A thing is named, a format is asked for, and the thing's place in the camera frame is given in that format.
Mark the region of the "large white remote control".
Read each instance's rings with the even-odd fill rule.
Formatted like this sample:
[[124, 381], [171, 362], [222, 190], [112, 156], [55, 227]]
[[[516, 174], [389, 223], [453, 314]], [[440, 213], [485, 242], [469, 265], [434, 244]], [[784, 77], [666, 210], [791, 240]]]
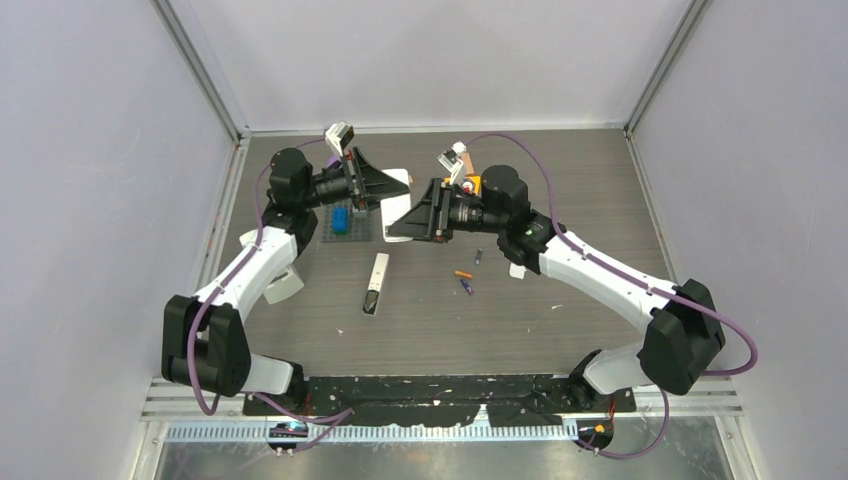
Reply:
[[[395, 180], [403, 183], [407, 187], [410, 186], [409, 173], [406, 169], [385, 169], [384, 173], [394, 178]], [[398, 219], [404, 216], [411, 208], [411, 195], [409, 192], [406, 192], [403, 195], [388, 198], [380, 201], [380, 212], [381, 212], [381, 229], [382, 236], [385, 242], [387, 243], [399, 243], [411, 241], [412, 238], [408, 236], [395, 236], [390, 235], [388, 233], [388, 228], [394, 224]]]

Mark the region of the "white battery cover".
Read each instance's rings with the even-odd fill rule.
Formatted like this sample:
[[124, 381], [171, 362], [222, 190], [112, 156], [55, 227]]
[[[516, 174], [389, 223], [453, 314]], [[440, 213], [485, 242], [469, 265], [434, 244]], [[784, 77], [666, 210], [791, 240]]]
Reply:
[[511, 278], [523, 280], [526, 274], [526, 268], [524, 266], [511, 263], [509, 265], [508, 274]]

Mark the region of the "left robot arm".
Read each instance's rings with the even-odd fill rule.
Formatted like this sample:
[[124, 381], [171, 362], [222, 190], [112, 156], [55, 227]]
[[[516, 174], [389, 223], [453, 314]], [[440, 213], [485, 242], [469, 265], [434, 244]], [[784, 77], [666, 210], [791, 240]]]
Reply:
[[305, 251], [316, 209], [345, 200], [365, 211], [410, 192], [408, 184], [370, 164], [352, 148], [339, 166], [314, 171], [298, 148], [275, 153], [267, 203], [241, 252], [210, 284], [165, 305], [161, 373], [173, 383], [223, 397], [260, 392], [280, 412], [298, 412], [307, 398], [299, 365], [251, 352], [244, 324], [271, 283]]

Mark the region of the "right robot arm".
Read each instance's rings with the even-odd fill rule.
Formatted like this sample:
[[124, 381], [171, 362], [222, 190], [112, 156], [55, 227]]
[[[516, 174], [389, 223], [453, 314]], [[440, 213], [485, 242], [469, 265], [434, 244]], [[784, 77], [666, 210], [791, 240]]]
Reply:
[[706, 286], [662, 281], [591, 248], [532, 207], [527, 184], [510, 166], [487, 168], [477, 195], [432, 179], [420, 201], [387, 228], [391, 236], [433, 243], [448, 242], [456, 231], [495, 234], [512, 264], [577, 288], [641, 333], [628, 346], [588, 354], [572, 370], [571, 397], [584, 410], [636, 386], [685, 395], [725, 345]]

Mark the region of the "slim white remote control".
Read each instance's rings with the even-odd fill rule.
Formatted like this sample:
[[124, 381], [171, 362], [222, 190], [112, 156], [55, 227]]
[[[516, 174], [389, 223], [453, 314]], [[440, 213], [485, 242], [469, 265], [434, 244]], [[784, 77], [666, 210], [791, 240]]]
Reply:
[[376, 314], [389, 259], [390, 255], [387, 253], [378, 253], [375, 257], [362, 303], [362, 312], [366, 315]]

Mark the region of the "blue lego brick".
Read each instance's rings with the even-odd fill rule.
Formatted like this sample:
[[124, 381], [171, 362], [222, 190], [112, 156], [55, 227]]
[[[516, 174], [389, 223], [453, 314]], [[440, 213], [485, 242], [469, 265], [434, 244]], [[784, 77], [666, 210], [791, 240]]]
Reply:
[[345, 206], [337, 206], [332, 209], [331, 232], [333, 235], [347, 235], [350, 231], [350, 211]]

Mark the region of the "grey lego baseplate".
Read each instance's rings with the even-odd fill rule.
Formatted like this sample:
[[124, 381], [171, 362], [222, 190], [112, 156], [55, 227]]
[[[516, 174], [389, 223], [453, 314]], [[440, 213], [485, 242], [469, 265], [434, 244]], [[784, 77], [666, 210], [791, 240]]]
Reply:
[[336, 202], [322, 208], [323, 243], [371, 242], [374, 240], [375, 217], [372, 211], [356, 210], [347, 201]]

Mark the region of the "orange toy board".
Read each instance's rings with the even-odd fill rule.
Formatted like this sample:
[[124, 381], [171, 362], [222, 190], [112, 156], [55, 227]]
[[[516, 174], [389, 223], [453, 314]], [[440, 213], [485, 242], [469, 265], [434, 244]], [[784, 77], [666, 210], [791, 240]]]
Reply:
[[479, 196], [481, 191], [481, 176], [466, 175], [462, 178], [457, 177], [453, 185], [458, 187], [464, 194]]

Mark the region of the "thin wooden stick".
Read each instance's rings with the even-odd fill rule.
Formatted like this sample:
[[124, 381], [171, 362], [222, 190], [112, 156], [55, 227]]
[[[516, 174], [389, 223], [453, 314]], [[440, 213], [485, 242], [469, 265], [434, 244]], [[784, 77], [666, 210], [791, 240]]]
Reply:
[[461, 160], [462, 160], [462, 162], [463, 162], [463, 166], [464, 166], [465, 174], [466, 174], [466, 175], [474, 175], [474, 174], [475, 174], [475, 169], [474, 169], [474, 165], [473, 165], [473, 163], [472, 163], [471, 155], [470, 155], [468, 152], [464, 152], [464, 153], [460, 156], [460, 159], [461, 159]]

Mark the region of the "purple battery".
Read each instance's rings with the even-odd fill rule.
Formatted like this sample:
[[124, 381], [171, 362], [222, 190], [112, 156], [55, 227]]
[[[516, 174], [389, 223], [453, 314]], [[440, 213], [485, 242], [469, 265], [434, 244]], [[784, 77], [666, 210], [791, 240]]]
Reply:
[[460, 283], [461, 283], [461, 285], [463, 286], [464, 290], [467, 292], [467, 294], [468, 294], [469, 296], [471, 296], [471, 295], [473, 295], [473, 294], [474, 294], [474, 291], [473, 291], [473, 289], [472, 289], [472, 286], [471, 286], [471, 284], [469, 283], [469, 281], [468, 281], [467, 279], [465, 279], [465, 278], [461, 278], [461, 279], [460, 279]]

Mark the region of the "white metronome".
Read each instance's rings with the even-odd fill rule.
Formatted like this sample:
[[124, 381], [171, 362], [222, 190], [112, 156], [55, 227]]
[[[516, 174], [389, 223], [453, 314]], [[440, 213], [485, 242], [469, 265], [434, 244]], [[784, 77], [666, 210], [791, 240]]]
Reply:
[[296, 237], [285, 230], [264, 227], [239, 237], [245, 253], [253, 256], [240, 270], [233, 285], [241, 293], [239, 306], [248, 300], [255, 303], [263, 295], [269, 304], [282, 302], [304, 287], [304, 282], [293, 266], [298, 258]]

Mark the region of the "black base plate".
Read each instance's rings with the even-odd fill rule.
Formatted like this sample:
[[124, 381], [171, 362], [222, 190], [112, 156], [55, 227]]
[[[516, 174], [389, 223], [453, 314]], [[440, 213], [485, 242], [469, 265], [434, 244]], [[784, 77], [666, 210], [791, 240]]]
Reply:
[[452, 427], [480, 413], [494, 427], [553, 426], [564, 414], [632, 413], [630, 390], [580, 400], [565, 376], [312, 376], [269, 399], [302, 416], [330, 417], [347, 409], [344, 426]]

